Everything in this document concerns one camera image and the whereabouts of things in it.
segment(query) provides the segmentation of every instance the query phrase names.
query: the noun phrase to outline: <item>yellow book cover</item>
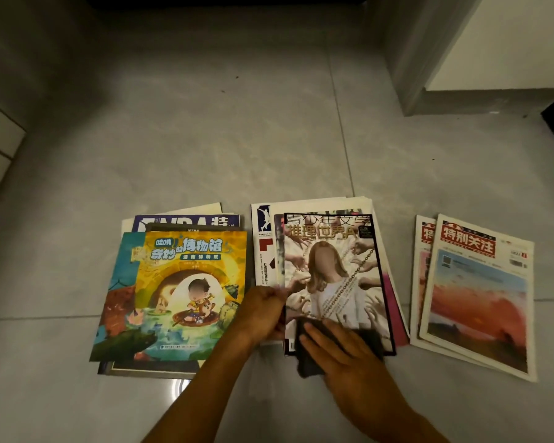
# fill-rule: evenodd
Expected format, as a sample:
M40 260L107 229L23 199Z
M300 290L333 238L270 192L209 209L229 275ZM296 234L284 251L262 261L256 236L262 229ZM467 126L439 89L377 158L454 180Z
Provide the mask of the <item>yellow book cover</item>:
M244 298L246 239L245 231L145 233L143 246L131 252L139 264L136 317L127 325L133 334L108 339L108 351L99 349L98 358L93 351L91 359L115 360L127 353L119 346L147 360L207 359Z

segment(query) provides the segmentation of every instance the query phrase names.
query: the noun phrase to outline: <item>baseboard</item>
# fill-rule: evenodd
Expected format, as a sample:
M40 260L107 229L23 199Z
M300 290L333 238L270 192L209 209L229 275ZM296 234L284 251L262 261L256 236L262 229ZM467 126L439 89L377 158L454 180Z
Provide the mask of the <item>baseboard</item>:
M423 89L414 115L534 113L554 102L554 88L513 90L443 90Z

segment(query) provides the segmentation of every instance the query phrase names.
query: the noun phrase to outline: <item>person's left hand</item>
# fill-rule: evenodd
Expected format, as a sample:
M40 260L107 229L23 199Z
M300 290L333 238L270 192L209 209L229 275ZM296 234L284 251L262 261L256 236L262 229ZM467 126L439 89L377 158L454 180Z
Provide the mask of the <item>person's left hand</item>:
M264 340L285 338L285 318L282 317L287 292L282 288L255 286L245 295L229 331L242 333L257 346Z

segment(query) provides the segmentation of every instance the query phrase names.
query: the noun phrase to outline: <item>chain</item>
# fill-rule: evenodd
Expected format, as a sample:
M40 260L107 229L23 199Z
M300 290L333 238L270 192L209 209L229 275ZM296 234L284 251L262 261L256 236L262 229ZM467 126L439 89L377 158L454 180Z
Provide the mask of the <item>chain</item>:
M340 296L343 294L343 292L345 291L345 289L347 289L347 287L349 286L350 283L353 282L353 279L355 278L355 275L357 275L359 273L359 271L361 270L361 268L363 267L363 265L367 262L367 260L369 259L369 257L371 256L371 254L373 253L373 249L371 249L369 251L369 253L367 254L367 256L365 258L363 258L363 261L361 262L361 264L355 269L355 272L353 275L351 275L348 279L347 279L347 282L345 284L343 284L342 286L340 286L334 297L330 299L330 302L328 303L328 305L326 306L325 310L324 310L324 313L322 314L322 316L324 317L327 317L328 316L328 313L330 313L330 310L332 309L332 307L336 304L336 302L339 300Z

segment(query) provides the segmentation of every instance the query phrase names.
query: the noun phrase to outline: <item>gray floor tile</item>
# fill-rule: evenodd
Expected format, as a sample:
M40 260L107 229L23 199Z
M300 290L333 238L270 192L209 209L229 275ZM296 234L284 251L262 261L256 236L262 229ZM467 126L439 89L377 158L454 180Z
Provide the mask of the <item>gray floor tile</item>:
M554 442L554 302L536 304L539 383L404 347L387 363L410 404L452 442ZM0 442L138 442L171 380L105 377L87 362L97 318L0 321ZM264 347L244 367L220 442L367 441L319 377Z
M134 214L221 201L249 223L252 202L351 195L324 48L104 55L0 190L0 317L100 313Z
M356 195L374 200L401 301L415 215L444 213L534 241L535 296L554 299L554 136L539 116L402 116L384 60L331 48Z

